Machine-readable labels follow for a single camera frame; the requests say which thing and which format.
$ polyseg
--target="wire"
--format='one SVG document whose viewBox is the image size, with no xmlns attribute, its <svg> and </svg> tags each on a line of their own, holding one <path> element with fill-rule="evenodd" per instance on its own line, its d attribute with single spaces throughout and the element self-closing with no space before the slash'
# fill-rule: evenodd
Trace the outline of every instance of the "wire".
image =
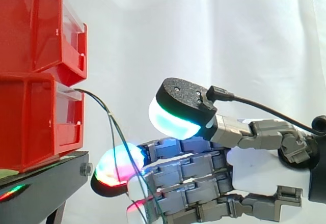
<svg viewBox="0 0 326 224">
<path fill-rule="evenodd" d="M 306 126 L 302 123 L 300 123 L 299 121 L 296 121 L 274 109 L 271 109 L 265 105 L 262 105 L 260 103 L 257 103 L 257 102 L 254 102 L 252 100 L 249 100 L 249 99 L 246 99 L 246 98 L 241 98 L 241 97 L 237 97 L 235 96 L 233 93 L 230 93 L 228 92 L 227 90 L 223 89 L 223 88 L 219 88 L 219 87 L 215 87 L 215 86 L 211 86 L 209 88 L 209 90 L 207 91 L 206 93 L 206 97 L 208 100 L 212 101 L 213 103 L 216 101 L 216 100 L 219 100 L 219 101 L 237 101 L 237 102 L 240 102 L 240 103 L 244 103 L 244 104 L 247 104 L 247 105 L 250 105 L 250 106 L 253 106 L 255 108 L 258 108 L 258 109 L 261 109 L 267 113 L 270 113 L 284 121 L 287 121 L 289 123 L 291 123 L 292 125 L 295 125 L 305 131 L 308 131 L 312 134 L 315 134 L 315 135 L 318 135 L 318 136 L 324 136 L 326 135 L 326 132 L 324 131 L 318 131 L 318 130 L 315 130 L 309 126 Z"/>
<path fill-rule="evenodd" d="M 276 117 L 278 117 L 278 118 L 280 118 L 280 119 L 282 119 L 284 121 L 287 121 L 287 122 L 301 128 L 301 129 L 303 129 L 305 131 L 308 131 L 310 133 L 316 134 L 318 136 L 325 135 L 325 132 L 321 132 L 321 131 L 317 131 L 315 129 L 312 129 L 309 126 L 306 126 L 305 124 L 302 124 L 299 121 L 296 121 L 296 120 L 294 120 L 294 119 L 292 119 L 292 118 L 290 118 L 290 117 L 288 117 L 288 116 L 286 116 L 286 115 L 284 115 L 284 114 L 282 114 L 282 113 L 280 113 L 280 112 L 278 112 L 278 111 L 276 111 L 276 110 L 274 110 L 272 108 L 269 108 L 269 107 L 267 107 L 265 105 L 262 105 L 260 103 L 254 102 L 254 101 L 246 99 L 246 98 L 237 97 L 237 96 L 234 96 L 233 100 L 237 101 L 237 102 L 240 102 L 240 103 L 244 103 L 244 104 L 253 106 L 253 107 L 256 107 L 256 108 L 259 108 L 259 109 L 261 109 L 261 110 L 263 110 L 263 111 L 265 111 L 267 113 L 270 113 L 270 114 L 272 114 L 272 115 L 274 115 L 274 116 L 276 116 Z"/>
<path fill-rule="evenodd" d="M 127 154 L 128 154 L 128 157 L 130 159 L 130 162 L 135 170 L 135 172 L 137 173 L 137 178 L 138 178 L 138 181 L 139 181 L 139 184 L 141 186 L 141 189 L 142 189 L 142 192 L 143 192 L 143 195 L 144 195 L 144 198 L 146 199 L 146 195 L 145 195 L 145 191 L 144 191 L 144 188 L 143 188 L 143 185 L 141 184 L 141 181 L 140 181 L 140 177 L 142 178 L 142 180 L 145 182 L 146 186 L 147 186 L 147 189 L 150 191 L 151 195 L 153 196 L 154 200 L 155 200 L 155 203 L 156 203 L 156 206 L 158 208 L 158 211 L 160 212 L 160 215 L 162 217 L 162 220 L 163 220 L 163 223 L 166 224 L 166 219 L 165 219 L 165 216 L 163 214 L 163 211 L 158 203 L 158 200 L 157 200 L 157 197 L 155 196 L 153 190 L 151 189 L 151 187 L 149 186 L 149 184 L 147 183 L 147 181 L 144 179 L 144 176 L 141 174 L 141 172 L 139 171 L 138 167 L 136 166 L 136 163 L 131 155 L 131 152 L 129 150 L 129 147 L 127 145 L 127 142 L 126 142 L 126 139 L 122 133 L 122 130 L 119 126 L 119 124 L 117 123 L 116 119 L 114 118 L 113 114 L 110 112 L 110 110 L 108 109 L 108 107 L 106 106 L 106 104 L 98 97 L 96 96 L 95 94 L 87 91 L 87 90 L 83 90 L 83 89 L 75 89 L 76 91 L 79 91 L 79 92 L 82 92 L 82 93 L 85 93 L 87 95 L 89 95 L 90 97 L 92 97 L 107 113 L 107 116 L 108 116 L 108 119 L 109 119 L 109 123 L 110 123 L 110 128 L 111 128 L 111 133 L 112 133 L 112 140 L 113 140 L 113 147 L 114 147 L 114 161 L 115 161 L 115 168 L 116 168 L 116 172 L 117 172 L 117 175 L 118 175 L 118 180 L 119 182 L 120 181 L 120 176 L 119 176 L 119 171 L 118 171 L 118 166 L 117 166 L 117 159 L 116 159 L 116 153 L 115 153 L 115 138 L 114 138 L 114 133 L 113 133 L 113 127 L 112 127 L 112 123 L 114 124 L 115 128 L 116 128 L 116 131 L 120 137 L 120 139 L 122 140 L 122 143 L 127 151 Z M 141 212 L 141 210 L 139 209 L 138 205 L 136 205 L 138 211 L 140 212 L 145 224 L 147 224 L 147 221 L 143 215 L 143 213 Z"/>
</svg>

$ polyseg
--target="black table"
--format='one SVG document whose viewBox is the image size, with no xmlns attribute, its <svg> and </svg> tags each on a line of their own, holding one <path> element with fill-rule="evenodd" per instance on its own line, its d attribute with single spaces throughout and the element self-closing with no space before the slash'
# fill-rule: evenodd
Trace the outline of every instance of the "black table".
<svg viewBox="0 0 326 224">
<path fill-rule="evenodd" d="M 88 152 L 73 152 L 49 166 L 0 179 L 0 195 L 25 185 L 12 198 L 0 201 L 0 224 L 61 223 L 66 200 L 92 173 Z"/>
</svg>

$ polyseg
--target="red storage drawer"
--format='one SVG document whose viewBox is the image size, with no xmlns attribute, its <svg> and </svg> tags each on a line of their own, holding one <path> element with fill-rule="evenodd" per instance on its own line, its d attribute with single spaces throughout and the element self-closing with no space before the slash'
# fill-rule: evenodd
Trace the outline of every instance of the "red storage drawer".
<svg viewBox="0 0 326 224">
<path fill-rule="evenodd" d="M 84 95 L 51 74 L 0 74 L 0 169 L 25 172 L 83 146 Z"/>
<path fill-rule="evenodd" d="M 0 72 L 46 72 L 76 84 L 87 74 L 86 33 L 66 0 L 0 0 Z"/>
</svg>

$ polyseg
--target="robotic hand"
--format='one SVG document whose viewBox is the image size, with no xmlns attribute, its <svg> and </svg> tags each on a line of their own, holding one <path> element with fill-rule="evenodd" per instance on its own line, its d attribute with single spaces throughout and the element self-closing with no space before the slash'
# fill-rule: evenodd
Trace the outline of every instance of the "robotic hand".
<svg viewBox="0 0 326 224">
<path fill-rule="evenodd" d="M 224 117 L 216 114 L 216 100 L 245 102 L 285 121 Z M 109 194 L 128 192 L 134 201 L 127 209 L 129 224 L 190 224 L 242 214 L 280 221 L 281 205 L 300 207 L 302 195 L 326 203 L 323 116 L 314 119 L 311 129 L 226 90 L 206 90 L 176 78 L 163 82 L 149 115 L 171 138 L 137 146 L 134 155 L 142 155 L 138 167 L 147 166 L 142 177 L 127 175 L 120 190 Z M 95 179 L 93 189 L 108 196 Z"/>
</svg>

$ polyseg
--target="white fabric background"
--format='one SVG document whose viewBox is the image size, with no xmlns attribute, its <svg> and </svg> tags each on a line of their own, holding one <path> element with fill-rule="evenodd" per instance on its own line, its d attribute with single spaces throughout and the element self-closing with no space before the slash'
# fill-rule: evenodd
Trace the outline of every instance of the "white fabric background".
<svg viewBox="0 0 326 224">
<path fill-rule="evenodd" d="M 107 102 L 133 143 L 163 137 L 147 110 L 171 76 L 226 88 L 306 124 L 326 113 L 326 0 L 69 1 L 89 28 L 88 79 L 79 87 Z M 222 115 L 270 117 L 237 103 L 217 106 Z M 112 147 L 105 116 L 87 99 L 83 149 L 95 165 Z M 125 224 L 129 204 L 125 196 L 97 196 L 87 184 L 68 200 L 63 224 Z M 303 204 L 283 223 L 326 222 L 325 205 Z"/>
</svg>

